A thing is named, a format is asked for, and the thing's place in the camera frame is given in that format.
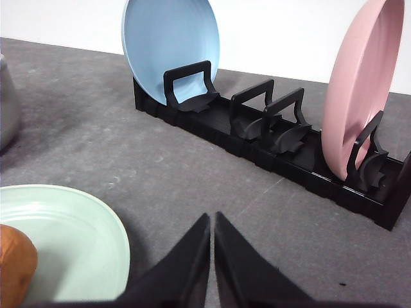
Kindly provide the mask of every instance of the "dish rack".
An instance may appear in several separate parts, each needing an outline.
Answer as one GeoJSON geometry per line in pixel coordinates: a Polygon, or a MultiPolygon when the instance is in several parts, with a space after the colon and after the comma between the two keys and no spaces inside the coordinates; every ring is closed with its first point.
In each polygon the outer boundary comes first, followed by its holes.
{"type": "Polygon", "coordinates": [[[358,136],[347,165],[347,179],[341,181],[324,160],[321,132],[313,130],[302,114],[304,89],[296,89],[275,101],[272,101],[273,91],[274,80],[267,80],[231,99],[223,98],[211,81],[209,61],[164,73],[167,105],[152,99],[134,79],[136,109],[191,132],[392,230],[411,195],[411,152],[402,162],[389,157],[381,147],[376,132],[383,111],[378,112],[358,136]],[[197,73],[203,73],[207,93],[179,103],[174,95],[174,81],[197,73]],[[261,94],[265,94],[264,111],[244,105],[261,94]],[[280,114],[291,105],[294,105],[295,123],[283,119],[280,114]],[[371,147],[357,169],[358,151],[368,138],[371,147]]]}

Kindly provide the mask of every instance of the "light green plate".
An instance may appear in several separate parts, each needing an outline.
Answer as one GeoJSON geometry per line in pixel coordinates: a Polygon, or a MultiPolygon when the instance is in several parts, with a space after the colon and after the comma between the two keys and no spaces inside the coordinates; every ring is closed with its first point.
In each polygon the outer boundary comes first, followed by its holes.
{"type": "Polygon", "coordinates": [[[90,194],[52,185],[0,188],[0,222],[39,253],[25,304],[112,300],[126,286],[130,247],[116,214],[90,194]]]}

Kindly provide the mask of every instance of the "plastic plate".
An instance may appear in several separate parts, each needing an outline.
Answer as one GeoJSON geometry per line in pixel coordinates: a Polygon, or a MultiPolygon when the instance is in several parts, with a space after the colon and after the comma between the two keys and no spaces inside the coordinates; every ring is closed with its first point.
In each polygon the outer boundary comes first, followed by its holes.
{"type": "MultiPolygon", "coordinates": [[[[134,78],[163,105],[165,71],[209,60],[215,79],[220,39],[207,0],[128,0],[121,32],[134,78]]],[[[200,74],[177,80],[174,87],[179,103],[207,92],[200,74]]]]}
{"type": "MultiPolygon", "coordinates": [[[[356,138],[385,107],[397,62],[404,19],[403,0],[369,0],[351,24],[328,86],[322,149],[329,168],[341,180],[356,138]]],[[[370,142],[357,159],[359,167],[370,142]]]]}
{"type": "Polygon", "coordinates": [[[102,201],[52,185],[2,187],[0,201],[0,222],[23,231],[39,254],[24,304],[113,300],[124,291],[128,238],[102,201]]]}

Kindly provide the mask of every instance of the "countertop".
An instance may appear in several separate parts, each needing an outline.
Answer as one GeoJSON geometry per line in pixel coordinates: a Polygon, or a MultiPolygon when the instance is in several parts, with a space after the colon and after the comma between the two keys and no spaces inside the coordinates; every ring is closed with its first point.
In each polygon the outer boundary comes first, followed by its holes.
{"type": "MultiPolygon", "coordinates": [[[[121,55],[5,38],[1,52],[22,103],[19,135],[1,154],[1,185],[64,185],[103,200],[127,230],[130,279],[163,258],[203,212],[220,210],[315,299],[411,307],[411,202],[388,232],[136,111],[121,55]]],[[[229,98],[267,78],[219,70],[215,86],[229,98]]],[[[320,128],[327,85],[274,80],[275,98],[306,89],[304,115],[320,128]]],[[[263,100],[252,105],[262,108],[263,100]]],[[[411,149],[410,118],[411,96],[391,94],[379,137],[392,157],[403,160],[411,149]]],[[[206,307],[218,306],[211,266],[206,307]]]]}

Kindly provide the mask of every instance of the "plate rim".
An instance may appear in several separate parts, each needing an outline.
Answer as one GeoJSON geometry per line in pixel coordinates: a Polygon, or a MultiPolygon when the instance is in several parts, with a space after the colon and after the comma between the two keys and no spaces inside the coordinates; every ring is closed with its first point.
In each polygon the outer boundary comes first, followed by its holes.
{"type": "Polygon", "coordinates": [[[71,187],[60,186],[60,185],[51,185],[51,184],[21,184],[21,185],[1,186],[0,187],[0,204],[3,202],[3,197],[1,197],[1,195],[2,195],[2,192],[4,190],[23,189],[23,188],[57,189],[57,190],[61,190],[61,191],[67,191],[67,192],[70,192],[70,193],[79,194],[79,195],[85,196],[86,198],[94,201],[102,209],[104,209],[106,212],[108,212],[110,214],[110,216],[116,222],[118,230],[120,231],[120,233],[122,235],[121,238],[123,239],[124,252],[126,253],[126,255],[124,255],[123,253],[121,255],[125,257],[126,262],[125,262],[124,272],[127,273],[125,275],[124,283],[122,283],[120,285],[121,287],[120,286],[118,287],[118,291],[115,292],[115,293],[118,293],[118,294],[115,295],[115,297],[113,299],[117,298],[120,294],[122,294],[124,292],[124,290],[126,289],[126,286],[127,286],[127,283],[128,283],[128,277],[130,275],[130,265],[131,265],[130,241],[128,239],[127,231],[125,230],[125,227],[124,227],[123,223],[121,222],[118,215],[112,210],[112,208],[110,208],[105,202],[103,202],[99,198],[97,198],[97,197],[95,197],[95,196],[93,196],[93,195],[91,195],[91,194],[89,194],[85,191],[81,191],[79,189],[75,189],[75,188],[71,188],[71,187]]]}

